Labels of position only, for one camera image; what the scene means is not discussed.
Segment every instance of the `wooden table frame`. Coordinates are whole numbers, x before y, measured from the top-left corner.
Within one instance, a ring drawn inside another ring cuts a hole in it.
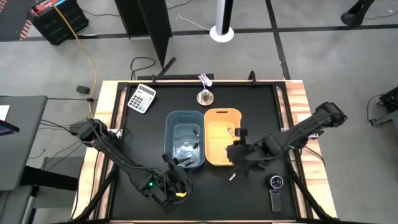
[[[199,82],[198,80],[158,80],[157,83],[194,83]],[[213,80],[213,82],[252,82],[252,80]],[[279,99],[280,113],[282,115],[283,127],[289,127],[292,124],[297,124],[307,117],[311,116],[311,111],[308,105],[307,96],[305,93],[304,85],[301,80],[258,80],[257,82],[277,83],[280,88],[277,89],[277,95]],[[124,102],[126,99],[126,90],[118,91],[119,83],[152,83],[152,81],[104,81],[99,94],[99,100],[96,108],[95,118],[100,119],[108,127],[111,127],[112,117],[114,113],[117,113],[116,119],[113,121],[113,128],[119,128],[123,116]],[[115,107],[116,100],[120,100],[118,103],[119,107]],[[319,144],[317,140],[309,140],[308,147],[313,149],[315,152],[321,154]],[[292,159],[295,159],[294,153],[290,152]],[[106,175],[112,168],[112,162],[109,161],[107,167],[104,167],[104,155],[96,149],[87,148],[83,168],[79,180],[79,196],[77,201],[77,208],[75,217],[83,211],[83,209],[89,204],[91,198],[97,192],[103,173],[103,169],[106,168]],[[301,160],[298,164],[294,164],[296,170],[297,165],[302,164],[303,174],[305,176],[307,189],[311,192],[317,202],[323,207],[329,215],[336,217],[336,211],[331,196],[328,179],[326,176],[326,170],[323,163],[316,155],[311,152],[303,150]],[[109,202],[109,186],[103,194],[99,209],[97,209],[97,218],[105,218],[107,216],[107,204]],[[297,194],[297,200],[300,210],[301,217],[308,217],[306,204],[303,196],[298,189],[295,187]],[[272,220],[261,220],[261,222],[271,222]]]

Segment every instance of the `yellow tray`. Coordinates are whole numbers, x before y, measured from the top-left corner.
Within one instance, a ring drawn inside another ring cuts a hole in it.
[[[242,114],[237,109],[211,109],[205,113],[205,155],[214,166],[231,166],[226,157],[226,147],[239,140],[231,135],[228,128],[235,132],[241,127]]]

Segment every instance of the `black tabletop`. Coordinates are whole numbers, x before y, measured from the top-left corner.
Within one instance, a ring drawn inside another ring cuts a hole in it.
[[[19,185],[46,103],[46,96],[0,96],[0,105],[10,106],[5,121],[19,128],[0,136],[0,190]]]
[[[210,88],[215,96],[211,106],[200,106],[196,95],[203,89],[196,86],[158,86],[156,98],[146,114],[127,109],[125,127],[130,134],[123,139],[123,151],[134,162],[166,170],[164,153],[165,122],[175,110],[194,110],[203,114],[212,108],[236,108],[242,113],[241,126],[248,128],[247,142],[254,142],[268,133],[280,130],[279,114],[272,85],[225,86]],[[187,171],[194,185],[192,196],[170,213],[152,199],[144,198],[131,185],[127,175],[119,171],[111,205],[112,220],[286,220],[294,218],[288,184],[282,187],[283,212],[271,209],[269,188],[263,180],[279,174],[287,180],[285,164],[278,160],[265,172],[251,172],[249,177],[237,176],[229,181],[232,167],[213,166],[205,162]]]

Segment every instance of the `calculator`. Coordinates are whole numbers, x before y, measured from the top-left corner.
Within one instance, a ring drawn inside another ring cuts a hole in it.
[[[143,84],[138,85],[133,96],[129,100],[128,106],[140,113],[145,113],[155,98],[156,91]]]

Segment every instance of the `concrete floor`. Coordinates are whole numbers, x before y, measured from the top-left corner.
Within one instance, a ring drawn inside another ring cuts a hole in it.
[[[79,1],[93,13],[118,11],[110,0]],[[175,5],[185,0],[168,0]],[[355,0],[273,0],[278,27],[343,26],[341,13]],[[200,25],[214,25],[215,1],[193,0],[180,7],[181,14]],[[388,15],[398,10],[398,1],[376,1],[367,17]],[[182,21],[177,10],[169,11],[172,29],[198,30]],[[89,17],[85,34],[124,33],[119,17]],[[270,27],[263,0],[235,0],[231,26],[234,28]],[[364,24],[398,24],[398,15],[366,20]],[[31,28],[29,36],[39,35]],[[285,32],[280,34],[292,79],[304,80],[311,109],[324,101],[334,101],[348,116],[338,129],[329,129],[320,138],[326,171],[338,216],[342,220],[395,223],[398,207],[397,132],[391,125],[372,128],[366,121],[366,103],[373,95],[385,93],[398,84],[397,29],[323,32]],[[134,57],[156,58],[152,42],[140,39],[82,40],[92,54],[101,81],[130,77]],[[75,92],[77,85],[92,86],[90,61],[74,40],[60,46],[46,41],[0,43],[0,95],[47,95],[85,98]],[[217,79],[247,78],[255,70],[261,79],[283,79],[272,33],[237,34],[227,44],[216,44],[207,35],[172,37],[166,61],[177,61],[168,74],[214,73]],[[136,67],[146,65],[138,61]],[[137,75],[157,74],[156,66]],[[373,117],[383,110],[371,107]],[[49,101],[44,119],[69,124],[88,115],[84,101]],[[40,167],[44,156],[51,157],[74,142],[62,131],[42,130],[36,137],[31,156],[46,148],[44,155],[30,159],[28,165]],[[83,156],[85,148],[73,153]],[[70,208],[38,211],[35,223],[67,220]]]

